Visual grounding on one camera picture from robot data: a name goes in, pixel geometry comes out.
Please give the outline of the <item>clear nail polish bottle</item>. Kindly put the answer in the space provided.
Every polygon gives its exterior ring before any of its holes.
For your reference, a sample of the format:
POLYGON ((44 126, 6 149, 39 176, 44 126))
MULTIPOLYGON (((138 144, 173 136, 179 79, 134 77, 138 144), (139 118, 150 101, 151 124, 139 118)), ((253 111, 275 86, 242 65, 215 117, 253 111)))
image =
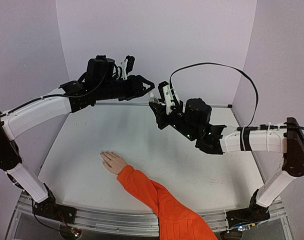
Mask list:
POLYGON ((158 100, 158 97, 156 97, 153 93, 153 91, 150 91, 148 93, 148 96, 149 96, 149 102, 150 103, 155 103, 155 104, 159 104, 159 100, 158 100))

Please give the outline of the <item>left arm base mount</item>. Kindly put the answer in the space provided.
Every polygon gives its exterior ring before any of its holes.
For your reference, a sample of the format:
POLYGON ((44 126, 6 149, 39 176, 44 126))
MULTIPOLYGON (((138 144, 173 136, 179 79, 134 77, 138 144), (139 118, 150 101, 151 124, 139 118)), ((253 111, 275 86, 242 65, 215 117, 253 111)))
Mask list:
POLYGON ((53 193, 48 191, 48 198, 40 203, 33 204, 33 213, 51 220, 73 224, 76 217, 76 208, 56 203, 53 193))

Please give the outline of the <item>orange sleeve forearm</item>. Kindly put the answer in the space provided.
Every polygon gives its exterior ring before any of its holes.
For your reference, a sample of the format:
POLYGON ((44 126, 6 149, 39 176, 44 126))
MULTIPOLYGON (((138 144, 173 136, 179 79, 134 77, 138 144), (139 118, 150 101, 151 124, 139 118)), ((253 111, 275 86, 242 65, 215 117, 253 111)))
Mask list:
POLYGON ((117 180, 133 197, 158 216, 161 240, 215 240, 214 232, 203 218, 181 204, 164 186, 144 173, 126 166, 117 180))

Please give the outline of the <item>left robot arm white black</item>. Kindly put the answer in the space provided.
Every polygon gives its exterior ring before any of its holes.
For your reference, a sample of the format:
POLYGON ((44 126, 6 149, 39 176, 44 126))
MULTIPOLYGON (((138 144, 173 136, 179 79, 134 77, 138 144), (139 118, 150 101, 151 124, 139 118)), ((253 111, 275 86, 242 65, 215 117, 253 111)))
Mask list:
POLYGON ((59 207, 53 203, 48 187, 24 164, 15 140, 21 134, 59 116, 76 113, 97 101, 130 101, 151 92, 155 85, 141 75, 131 75, 135 58, 127 56, 120 65, 97 55, 88 61, 78 80, 60 85, 50 93, 30 100, 12 110, 0 111, 0 169, 21 186, 39 209, 53 219, 59 207))

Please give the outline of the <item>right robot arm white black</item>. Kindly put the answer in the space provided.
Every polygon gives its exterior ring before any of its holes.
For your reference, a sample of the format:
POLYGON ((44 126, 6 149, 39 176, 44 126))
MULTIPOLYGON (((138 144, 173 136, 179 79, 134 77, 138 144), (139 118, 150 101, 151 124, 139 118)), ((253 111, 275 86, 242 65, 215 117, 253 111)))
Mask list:
POLYGON ((296 178, 304 176, 303 128, 293 117, 283 124, 233 127, 210 124, 212 108, 200 98, 186 105, 168 106, 156 97, 149 99, 159 129, 173 127, 196 148, 210 155, 232 152, 277 152, 283 159, 267 182, 254 194, 254 203, 267 208, 296 178))

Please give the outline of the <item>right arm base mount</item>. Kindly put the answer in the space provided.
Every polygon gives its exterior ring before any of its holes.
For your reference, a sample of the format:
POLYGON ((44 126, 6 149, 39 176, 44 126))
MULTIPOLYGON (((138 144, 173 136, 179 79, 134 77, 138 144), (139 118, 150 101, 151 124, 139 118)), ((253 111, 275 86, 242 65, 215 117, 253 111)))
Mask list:
POLYGON ((240 226, 257 224, 270 219, 269 210, 267 207, 262 207, 256 203, 253 195, 250 204, 246 208, 229 210, 226 213, 228 229, 235 229, 240 226))

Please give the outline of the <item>mannequin hand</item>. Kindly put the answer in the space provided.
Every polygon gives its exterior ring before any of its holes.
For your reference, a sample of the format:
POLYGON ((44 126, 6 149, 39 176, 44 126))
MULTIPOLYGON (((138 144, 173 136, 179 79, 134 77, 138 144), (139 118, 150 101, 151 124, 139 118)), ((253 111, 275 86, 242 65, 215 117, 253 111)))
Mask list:
POLYGON ((119 175, 121 171, 128 165, 127 162, 115 152, 100 153, 103 159, 104 167, 112 174, 119 175))

